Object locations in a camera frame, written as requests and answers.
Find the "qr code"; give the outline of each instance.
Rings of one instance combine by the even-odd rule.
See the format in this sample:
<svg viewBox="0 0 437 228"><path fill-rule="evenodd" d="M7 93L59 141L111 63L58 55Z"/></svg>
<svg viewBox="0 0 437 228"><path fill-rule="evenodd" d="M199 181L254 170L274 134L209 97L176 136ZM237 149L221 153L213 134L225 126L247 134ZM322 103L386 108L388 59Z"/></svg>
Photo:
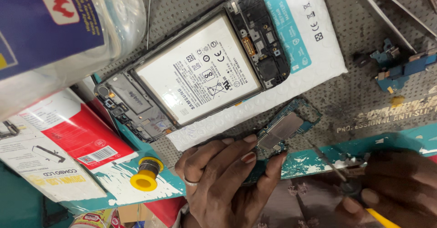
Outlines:
<svg viewBox="0 0 437 228"><path fill-rule="evenodd" d="M320 41L320 40L322 40L323 39L323 35L322 35L322 33L320 32L320 33L318 33L318 34L316 34L315 36L315 40L316 41Z"/></svg>
<svg viewBox="0 0 437 228"><path fill-rule="evenodd" d="M188 62L194 61L194 57L192 55L187 56L187 61Z"/></svg>
<svg viewBox="0 0 437 228"><path fill-rule="evenodd" d="M182 110L180 111L180 113L181 113L182 115L187 115L187 114L189 114L189 113L188 113L188 110L187 110L186 108L182 109Z"/></svg>
<svg viewBox="0 0 437 228"><path fill-rule="evenodd" d="M79 157L78 159L79 159L81 162L86 163L86 164L95 161L95 159L89 157L88 155L83 156L83 157Z"/></svg>

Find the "solder wire spool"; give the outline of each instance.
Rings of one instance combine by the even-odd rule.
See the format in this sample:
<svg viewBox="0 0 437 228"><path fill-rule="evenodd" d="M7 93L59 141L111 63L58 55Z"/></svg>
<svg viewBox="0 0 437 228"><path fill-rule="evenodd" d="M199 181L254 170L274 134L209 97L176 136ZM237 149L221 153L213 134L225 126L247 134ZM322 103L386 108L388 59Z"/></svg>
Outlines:
<svg viewBox="0 0 437 228"><path fill-rule="evenodd" d="M138 173L131 177L131 185L141 191L155 190L158 186L156 177L164 169L164 164L155 157L143 157L138 164Z"/></svg>

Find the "wire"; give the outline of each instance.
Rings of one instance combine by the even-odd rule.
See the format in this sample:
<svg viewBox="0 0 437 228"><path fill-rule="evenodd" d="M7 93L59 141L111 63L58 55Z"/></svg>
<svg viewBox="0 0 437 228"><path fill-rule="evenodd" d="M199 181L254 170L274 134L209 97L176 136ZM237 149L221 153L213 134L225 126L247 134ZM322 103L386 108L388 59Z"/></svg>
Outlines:
<svg viewBox="0 0 437 228"><path fill-rule="evenodd" d="M150 33L150 3L152 0L149 0L149 15L147 16L147 50L149 50L149 33Z"/></svg>

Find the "cardboard box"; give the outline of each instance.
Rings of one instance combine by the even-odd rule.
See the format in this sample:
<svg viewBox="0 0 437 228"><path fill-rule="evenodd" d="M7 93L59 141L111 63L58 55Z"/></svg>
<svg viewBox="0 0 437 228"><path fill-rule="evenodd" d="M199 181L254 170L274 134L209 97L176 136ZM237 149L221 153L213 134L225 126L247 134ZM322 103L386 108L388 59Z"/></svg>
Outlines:
<svg viewBox="0 0 437 228"><path fill-rule="evenodd" d="M153 213L143 203L118 207L118 216L122 223L151 220Z"/></svg>

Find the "yellow screwdriver handle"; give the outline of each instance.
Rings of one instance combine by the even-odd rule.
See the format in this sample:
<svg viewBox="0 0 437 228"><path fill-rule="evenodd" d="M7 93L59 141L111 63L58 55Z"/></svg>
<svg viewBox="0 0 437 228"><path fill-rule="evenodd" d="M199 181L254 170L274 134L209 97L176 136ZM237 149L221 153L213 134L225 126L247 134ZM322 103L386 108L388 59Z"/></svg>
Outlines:
<svg viewBox="0 0 437 228"><path fill-rule="evenodd" d="M378 220L385 228L401 228L399 225L391 222L390 220L384 218L382 215L378 214L372 208L366 208L367 212L371 214L376 220Z"/></svg>

